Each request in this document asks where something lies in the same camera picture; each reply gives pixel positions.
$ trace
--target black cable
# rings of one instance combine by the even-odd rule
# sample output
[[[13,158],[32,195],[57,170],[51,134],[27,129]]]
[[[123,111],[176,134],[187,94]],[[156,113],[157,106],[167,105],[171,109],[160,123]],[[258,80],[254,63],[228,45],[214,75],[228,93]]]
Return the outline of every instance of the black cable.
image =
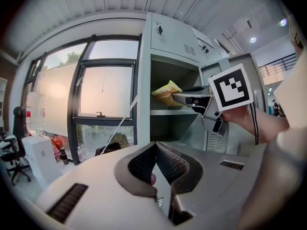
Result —
[[[256,123],[256,130],[257,130],[257,144],[259,144],[259,130],[258,130],[258,123],[257,123],[257,116],[256,116],[256,106],[255,103],[253,102],[253,106],[254,106],[254,111],[255,111],[255,123]]]
[[[249,104],[249,107],[250,107],[250,112],[251,112],[251,116],[253,119],[254,131],[255,131],[255,145],[257,145],[257,133],[256,133],[256,124],[255,124],[255,119],[254,119],[254,114],[253,114],[253,108],[251,107],[251,104]]]

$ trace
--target office chair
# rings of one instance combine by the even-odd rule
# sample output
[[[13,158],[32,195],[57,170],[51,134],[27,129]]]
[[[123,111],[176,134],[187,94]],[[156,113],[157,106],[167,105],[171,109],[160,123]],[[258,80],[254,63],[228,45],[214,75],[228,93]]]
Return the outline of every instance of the office chair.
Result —
[[[12,185],[15,185],[14,179],[17,173],[21,173],[27,177],[28,182],[31,181],[31,178],[23,171],[24,169],[30,168],[30,165],[23,165],[20,161],[20,158],[25,156],[24,145],[22,143],[22,138],[25,137],[25,111],[20,107],[14,109],[14,128],[13,135],[5,137],[5,133],[1,132],[0,135],[3,138],[3,141],[0,142],[0,149],[5,153],[1,156],[1,159],[4,162],[10,162],[13,165],[15,162],[15,167],[6,169],[7,174],[11,177],[10,172],[13,172],[11,178]]]

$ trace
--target floor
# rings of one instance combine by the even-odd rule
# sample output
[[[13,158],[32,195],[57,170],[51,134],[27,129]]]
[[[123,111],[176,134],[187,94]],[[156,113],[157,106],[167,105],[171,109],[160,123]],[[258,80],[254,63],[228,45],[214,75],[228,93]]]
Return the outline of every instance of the floor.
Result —
[[[25,165],[27,164],[26,160],[22,161],[22,163]],[[57,165],[62,174],[68,173],[75,167],[72,162],[69,162],[68,165],[65,165],[62,160],[57,162]],[[5,169],[5,166],[7,168],[12,167],[10,163],[4,164],[4,162],[1,161],[1,170]],[[17,194],[27,198],[32,203],[35,203],[43,190],[38,184],[36,178],[34,177],[31,168],[25,169],[24,172],[31,177],[31,182],[28,182],[27,178],[24,175],[18,173],[14,179],[15,186],[12,186],[11,179],[7,173],[4,172],[2,174],[8,180],[8,186],[11,187],[12,190],[14,190]]]

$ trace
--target sky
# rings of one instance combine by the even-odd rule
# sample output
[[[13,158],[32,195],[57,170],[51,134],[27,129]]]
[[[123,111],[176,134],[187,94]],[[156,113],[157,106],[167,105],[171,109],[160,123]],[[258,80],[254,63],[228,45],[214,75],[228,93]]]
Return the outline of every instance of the sky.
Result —
[[[105,40],[96,42],[90,59],[97,58],[132,58],[136,59],[138,41]],[[67,55],[71,52],[82,53],[86,44],[75,45],[49,55],[44,63],[48,69],[57,67],[60,62],[65,63]]]

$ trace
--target metal cabinet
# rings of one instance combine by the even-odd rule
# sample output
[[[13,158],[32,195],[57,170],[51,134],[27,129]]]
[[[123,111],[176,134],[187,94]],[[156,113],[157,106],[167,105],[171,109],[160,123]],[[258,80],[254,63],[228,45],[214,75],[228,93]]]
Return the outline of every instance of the metal cabinet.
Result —
[[[172,80],[181,89],[201,85],[198,67],[163,62],[163,59],[151,61],[151,91]],[[167,106],[150,96],[150,140],[171,141],[177,144],[203,150],[204,128],[201,115],[187,106]]]
[[[247,73],[254,94],[256,107],[260,110],[266,111],[267,100],[263,91],[263,80],[257,64],[255,64],[251,54],[241,54],[224,58],[201,68],[204,84],[209,84],[208,78],[210,78],[212,75],[218,74],[241,63],[243,64]],[[205,149],[215,152],[225,152],[228,154],[240,153],[242,151],[240,151],[239,148],[249,148],[253,147],[255,144],[254,136],[234,123],[229,123],[229,128],[224,138],[220,138],[212,134],[208,134],[207,137]]]
[[[152,24],[151,49],[159,50],[161,54],[171,53],[171,58],[183,61],[184,58],[189,59],[198,66],[204,53],[189,25],[155,13],[149,13],[147,19],[151,20]],[[163,30],[161,34],[158,31],[159,26]]]

